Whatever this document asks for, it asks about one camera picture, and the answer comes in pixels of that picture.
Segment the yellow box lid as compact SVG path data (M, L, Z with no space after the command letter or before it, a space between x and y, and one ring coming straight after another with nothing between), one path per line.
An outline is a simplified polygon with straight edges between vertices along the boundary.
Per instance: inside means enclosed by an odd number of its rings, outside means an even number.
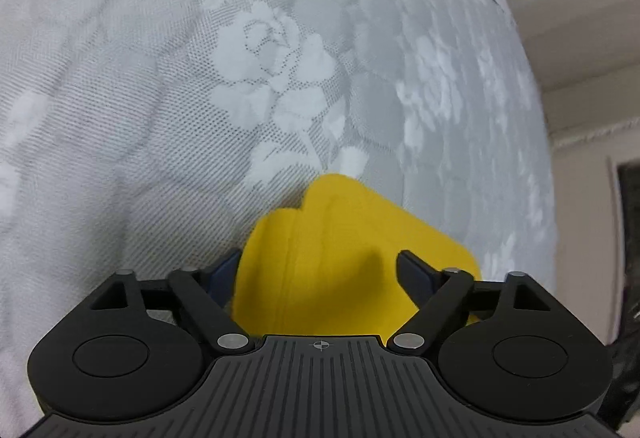
M297 209L273 210L242 252L231 314L250 334L377 335L416 313L396 277L410 251L437 270L480 275L460 243L352 178L314 180Z

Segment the grey floral lace tablecloth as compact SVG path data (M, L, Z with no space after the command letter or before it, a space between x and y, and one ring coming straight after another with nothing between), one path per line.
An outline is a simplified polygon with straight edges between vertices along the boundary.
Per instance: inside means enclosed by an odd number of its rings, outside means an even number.
M106 276L200 268L324 173L555 286L538 87L495 0L1 0L1 432Z

